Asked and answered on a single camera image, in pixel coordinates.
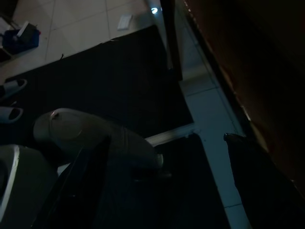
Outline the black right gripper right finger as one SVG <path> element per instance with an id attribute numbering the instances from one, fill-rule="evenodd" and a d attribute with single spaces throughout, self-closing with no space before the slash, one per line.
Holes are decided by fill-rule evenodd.
<path id="1" fill-rule="evenodd" d="M 305 200 L 255 141 L 225 134 L 235 186 L 254 229 L 303 229 Z"/>

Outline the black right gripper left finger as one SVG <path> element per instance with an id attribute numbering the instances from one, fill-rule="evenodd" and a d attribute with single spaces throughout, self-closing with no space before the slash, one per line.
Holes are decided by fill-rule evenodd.
<path id="1" fill-rule="evenodd" d="M 82 149 L 60 175 L 38 213 L 35 229 L 90 229 L 104 187 L 111 138 Z"/>

